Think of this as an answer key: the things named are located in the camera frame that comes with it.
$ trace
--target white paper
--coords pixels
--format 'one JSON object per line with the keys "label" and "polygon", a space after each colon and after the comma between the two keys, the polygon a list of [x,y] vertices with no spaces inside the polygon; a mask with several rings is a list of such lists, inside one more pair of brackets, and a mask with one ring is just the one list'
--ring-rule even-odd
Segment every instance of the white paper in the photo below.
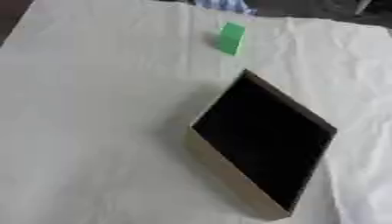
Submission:
{"label": "white paper", "polygon": [[[246,27],[235,57],[212,45],[227,21]],[[391,60],[379,27],[36,0],[0,49],[0,223],[263,223],[182,144],[243,68],[339,129],[274,223],[391,223]]]}

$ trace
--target dark floor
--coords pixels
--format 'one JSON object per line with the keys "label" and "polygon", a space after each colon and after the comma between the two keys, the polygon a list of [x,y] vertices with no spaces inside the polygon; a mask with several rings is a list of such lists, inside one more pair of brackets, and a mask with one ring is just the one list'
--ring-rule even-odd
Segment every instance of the dark floor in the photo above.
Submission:
{"label": "dark floor", "polygon": [[0,45],[24,15],[33,0],[0,0]]}
{"label": "dark floor", "polygon": [[382,25],[392,29],[392,11],[379,11],[370,5],[355,16],[357,0],[244,0],[258,9],[262,17],[330,18],[365,25]]}

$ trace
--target green cube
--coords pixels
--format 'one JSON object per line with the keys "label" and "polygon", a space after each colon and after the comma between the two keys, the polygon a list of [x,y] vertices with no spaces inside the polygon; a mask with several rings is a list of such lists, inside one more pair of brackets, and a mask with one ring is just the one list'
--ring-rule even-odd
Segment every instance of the green cube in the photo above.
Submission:
{"label": "green cube", "polygon": [[219,49],[224,53],[235,55],[240,47],[244,32],[245,27],[238,24],[226,23],[220,32]]}

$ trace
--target open box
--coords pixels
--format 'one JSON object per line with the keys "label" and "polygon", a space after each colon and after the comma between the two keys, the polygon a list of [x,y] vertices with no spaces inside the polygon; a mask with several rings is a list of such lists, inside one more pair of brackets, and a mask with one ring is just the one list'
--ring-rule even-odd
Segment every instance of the open box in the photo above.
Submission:
{"label": "open box", "polygon": [[268,220],[289,217],[336,129],[245,70],[189,126],[186,144]]}

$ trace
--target striped cloth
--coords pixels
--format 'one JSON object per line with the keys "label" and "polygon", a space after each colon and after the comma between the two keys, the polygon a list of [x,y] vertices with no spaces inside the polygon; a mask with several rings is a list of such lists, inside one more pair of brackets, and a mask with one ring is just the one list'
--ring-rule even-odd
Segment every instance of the striped cloth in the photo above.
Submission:
{"label": "striped cloth", "polygon": [[194,0],[196,5],[220,11],[233,11],[241,14],[255,15],[257,10],[250,9],[243,0]]}

